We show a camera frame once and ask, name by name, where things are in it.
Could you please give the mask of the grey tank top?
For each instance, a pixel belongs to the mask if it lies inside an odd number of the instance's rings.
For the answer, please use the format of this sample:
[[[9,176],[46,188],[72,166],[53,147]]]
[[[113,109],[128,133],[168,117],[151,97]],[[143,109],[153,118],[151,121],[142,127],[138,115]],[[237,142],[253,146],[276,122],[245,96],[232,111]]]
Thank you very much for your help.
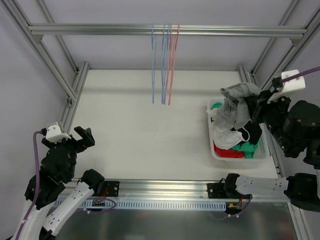
[[[245,98],[257,97],[261,89],[253,83],[238,83],[221,88],[220,93],[224,96],[224,102],[217,109],[215,125],[236,130],[243,128],[250,120]]]

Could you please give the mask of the green shirt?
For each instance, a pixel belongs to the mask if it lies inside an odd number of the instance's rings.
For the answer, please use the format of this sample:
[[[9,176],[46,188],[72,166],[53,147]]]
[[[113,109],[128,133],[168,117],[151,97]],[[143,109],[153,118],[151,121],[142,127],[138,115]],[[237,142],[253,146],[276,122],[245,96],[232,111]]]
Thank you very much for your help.
[[[249,142],[241,142],[236,146],[232,147],[231,149],[236,151],[242,151],[244,152],[245,158],[252,159],[257,147],[258,147],[258,144],[254,145],[254,144],[250,144]]]

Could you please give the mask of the white tank top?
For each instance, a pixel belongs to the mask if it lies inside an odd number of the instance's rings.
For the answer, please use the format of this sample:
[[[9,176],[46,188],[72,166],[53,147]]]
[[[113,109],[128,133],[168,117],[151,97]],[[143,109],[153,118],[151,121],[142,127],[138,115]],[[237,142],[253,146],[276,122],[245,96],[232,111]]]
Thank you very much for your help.
[[[233,125],[227,123],[218,113],[222,106],[222,102],[216,101],[206,110],[209,117],[208,126],[213,143],[220,149],[229,150],[241,142],[248,142],[251,135],[244,127],[232,130]]]

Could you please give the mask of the red tank top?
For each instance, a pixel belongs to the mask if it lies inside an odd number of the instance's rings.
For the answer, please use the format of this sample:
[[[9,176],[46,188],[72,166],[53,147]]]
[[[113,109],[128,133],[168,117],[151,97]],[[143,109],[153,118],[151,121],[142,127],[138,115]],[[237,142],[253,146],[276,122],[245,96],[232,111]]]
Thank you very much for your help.
[[[221,158],[237,158],[241,159],[245,156],[243,151],[233,150],[233,149],[221,149],[216,145],[213,146],[214,152]]]

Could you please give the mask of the blue wire hanger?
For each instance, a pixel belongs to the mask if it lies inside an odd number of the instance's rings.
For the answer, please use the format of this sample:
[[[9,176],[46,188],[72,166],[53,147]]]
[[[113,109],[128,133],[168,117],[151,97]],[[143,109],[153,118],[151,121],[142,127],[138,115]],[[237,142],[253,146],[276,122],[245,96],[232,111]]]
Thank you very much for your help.
[[[164,57],[164,84],[165,84],[165,75],[166,75],[166,72],[165,72],[165,70],[166,70],[166,66],[167,66],[167,64],[166,64],[166,58],[167,58],[167,54],[166,54],[166,50],[167,50],[167,39],[168,39],[168,37],[167,37],[167,34],[168,34],[168,27],[169,27],[170,25],[169,24],[166,24],[165,25],[165,32],[164,32],[164,37],[165,37],[165,57]]]
[[[164,105],[164,98],[165,98],[165,49],[166,49],[165,26],[166,25],[163,25],[162,42],[161,42],[161,104],[162,105]]]
[[[156,74],[156,52],[157,37],[154,34],[155,27],[151,27],[151,100],[155,103],[155,74]]]

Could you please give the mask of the pink wire hanger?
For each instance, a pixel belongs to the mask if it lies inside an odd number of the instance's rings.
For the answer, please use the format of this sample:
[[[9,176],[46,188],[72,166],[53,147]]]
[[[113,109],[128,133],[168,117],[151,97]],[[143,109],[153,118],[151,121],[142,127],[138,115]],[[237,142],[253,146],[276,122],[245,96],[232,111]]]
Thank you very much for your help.
[[[180,24],[177,25],[177,33],[174,36],[174,44],[173,44],[173,54],[172,54],[172,68],[171,68],[171,75],[170,75],[170,86],[169,86],[169,98],[168,98],[168,105],[171,105],[172,102],[172,93],[173,93],[173,83],[174,83],[174,74],[176,68],[176,58],[177,58],[177,46],[179,41],[180,35]]]

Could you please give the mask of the black tank top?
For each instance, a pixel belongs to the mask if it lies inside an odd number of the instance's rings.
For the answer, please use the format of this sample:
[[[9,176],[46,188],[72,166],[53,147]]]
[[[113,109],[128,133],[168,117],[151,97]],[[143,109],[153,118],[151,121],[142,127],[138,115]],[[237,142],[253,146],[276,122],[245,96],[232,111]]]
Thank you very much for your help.
[[[254,110],[257,106],[257,98],[258,98],[257,96],[249,96],[244,99],[248,107],[249,121],[241,129],[235,129],[235,128],[231,129],[231,131],[240,132],[242,137],[245,140],[248,140],[248,142],[252,145],[257,145],[262,135],[262,129],[260,125],[257,123],[252,123],[251,121]]]

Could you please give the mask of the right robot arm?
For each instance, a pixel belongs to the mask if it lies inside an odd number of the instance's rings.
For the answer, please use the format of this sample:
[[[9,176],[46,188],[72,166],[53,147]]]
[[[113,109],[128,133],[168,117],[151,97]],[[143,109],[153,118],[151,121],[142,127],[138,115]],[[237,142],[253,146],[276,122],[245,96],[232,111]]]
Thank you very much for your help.
[[[291,99],[281,96],[269,101],[274,91],[264,90],[259,96],[245,97],[252,123],[265,124],[284,156],[297,158],[306,152],[303,162],[316,173],[296,173],[282,178],[257,178],[230,173],[223,193],[231,199],[252,195],[288,199],[302,210],[320,210],[320,108],[305,100],[290,106]]]

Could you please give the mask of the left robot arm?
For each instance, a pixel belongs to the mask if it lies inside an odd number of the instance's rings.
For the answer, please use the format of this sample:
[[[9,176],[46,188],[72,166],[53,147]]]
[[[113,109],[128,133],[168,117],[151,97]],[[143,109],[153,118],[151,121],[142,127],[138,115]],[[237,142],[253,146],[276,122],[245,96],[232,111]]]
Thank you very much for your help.
[[[25,190],[25,205],[14,240],[54,240],[66,221],[89,197],[104,190],[105,178],[86,170],[73,192],[52,213],[50,209],[75,175],[77,155],[95,145],[91,128],[77,126],[80,139],[53,123],[32,136],[35,175]]]

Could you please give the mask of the black left arm base bracket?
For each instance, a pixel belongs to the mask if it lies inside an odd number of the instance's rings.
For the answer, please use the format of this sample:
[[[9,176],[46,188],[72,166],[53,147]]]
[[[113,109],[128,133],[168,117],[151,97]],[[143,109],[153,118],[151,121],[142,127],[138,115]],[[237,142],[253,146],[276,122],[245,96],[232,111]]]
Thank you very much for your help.
[[[93,197],[118,197],[120,182],[115,180],[105,180],[96,170],[86,170],[80,182],[84,182],[93,190]]]

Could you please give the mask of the black right arm base bracket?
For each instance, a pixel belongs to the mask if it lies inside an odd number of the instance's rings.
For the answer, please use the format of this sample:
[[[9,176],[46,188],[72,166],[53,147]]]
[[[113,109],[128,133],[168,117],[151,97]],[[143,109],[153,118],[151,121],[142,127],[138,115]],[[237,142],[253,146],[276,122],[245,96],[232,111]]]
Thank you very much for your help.
[[[241,194],[236,190],[236,180],[240,177],[237,173],[229,173],[218,183],[210,182],[206,185],[209,199],[238,199],[248,200],[250,194]]]

